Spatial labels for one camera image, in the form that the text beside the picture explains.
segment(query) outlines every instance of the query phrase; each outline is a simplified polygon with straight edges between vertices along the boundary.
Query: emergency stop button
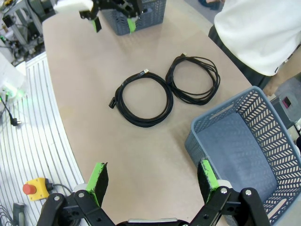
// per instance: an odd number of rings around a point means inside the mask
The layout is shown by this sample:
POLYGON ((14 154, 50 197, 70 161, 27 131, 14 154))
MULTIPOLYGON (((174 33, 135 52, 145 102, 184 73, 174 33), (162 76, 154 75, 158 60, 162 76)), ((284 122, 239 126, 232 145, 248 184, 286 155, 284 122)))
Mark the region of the emergency stop button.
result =
POLYGON ((37 192, 37 188, 34 185, 25 184, 23 185, 23 192, 26 195, 35 194, 37 192))

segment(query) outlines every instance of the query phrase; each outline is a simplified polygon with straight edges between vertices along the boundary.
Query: white shirt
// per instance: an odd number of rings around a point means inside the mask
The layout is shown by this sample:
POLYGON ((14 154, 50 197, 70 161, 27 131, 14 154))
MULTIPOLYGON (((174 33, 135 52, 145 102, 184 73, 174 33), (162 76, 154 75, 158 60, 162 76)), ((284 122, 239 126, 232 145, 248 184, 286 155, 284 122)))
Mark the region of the white shirt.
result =
POLYGON ((226 0, 214 24, 239 60, 272 76, 301 42, 301 0, 226 0))

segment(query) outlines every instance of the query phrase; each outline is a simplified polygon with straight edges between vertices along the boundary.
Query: white corrugated surface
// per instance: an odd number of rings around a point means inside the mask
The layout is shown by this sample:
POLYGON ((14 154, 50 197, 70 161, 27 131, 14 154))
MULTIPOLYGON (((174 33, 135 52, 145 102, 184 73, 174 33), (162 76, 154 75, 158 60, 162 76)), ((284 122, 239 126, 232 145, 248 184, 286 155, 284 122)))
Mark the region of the white corrugated surface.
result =
MULTIPOLYGON (((37 224, 45 200, 30 202, 22 191, 26 181, 45 177, 73 189, 84 180, 58 111, 46 53, 27 62, 26 73, 27 96, 10 106, 22 126, 11 126, 7 112, 0 119, 0 204, 12 216, 13 203, 25 203, 30 226, 37 224)), ((60 187, 54 192, 66 194, 60 187)))

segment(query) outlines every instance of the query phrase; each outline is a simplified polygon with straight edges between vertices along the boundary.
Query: table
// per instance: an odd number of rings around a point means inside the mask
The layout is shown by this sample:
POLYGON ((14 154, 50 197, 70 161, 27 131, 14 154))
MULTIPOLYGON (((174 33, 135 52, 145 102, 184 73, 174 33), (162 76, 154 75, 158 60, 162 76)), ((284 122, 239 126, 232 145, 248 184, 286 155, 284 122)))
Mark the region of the table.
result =
MULTIPOLYGON (((100 20, 99 33, 78 13, 56 15, 43 23, 55 96, 80 171, 88 181, 97 162, 108 162, 103 208, 115 223, 129 218, 190 221, 204 204, 196 167, 184 148, 190 123, 251 85, 171 1, 163 24, 131 35, 117 36, 100 20), (108 107, 127 77, 145 68, 165 77, 182 52, 216 64, 221 85, 210 103, 194 106, 174 98, 171 114, 152 128, 134 126, 108 107)), ((175 82, 191 92, 211 85, 206 73, 190 63, 175 70, 175 82)), ((151 80, 128 85, 124 99, 141 117, 157 115, 166 103, 164 90, 151 80)))

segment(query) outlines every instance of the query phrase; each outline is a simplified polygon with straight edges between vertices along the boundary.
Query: blue plastic basket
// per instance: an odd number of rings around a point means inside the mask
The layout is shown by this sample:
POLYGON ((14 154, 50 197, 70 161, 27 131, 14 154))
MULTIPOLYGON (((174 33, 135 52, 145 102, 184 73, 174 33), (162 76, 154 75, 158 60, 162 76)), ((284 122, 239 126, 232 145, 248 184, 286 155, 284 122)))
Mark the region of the blue plastic basket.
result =
POLYGON ((271 224, 301 192, 300 157, 275 109, 257 87, 195 118, 185 147, 196 166, 208 158, 216 177, 230 181, 236 191, 255 188, 271 224))
MULTIPOLYGON (((143 13, 136 21, 136 31, 163 22, 166 0, 142 0, 143 13)), ((103 10, 102 14, 117 35, 129 34, 127 17, 115 9, 103 10)))

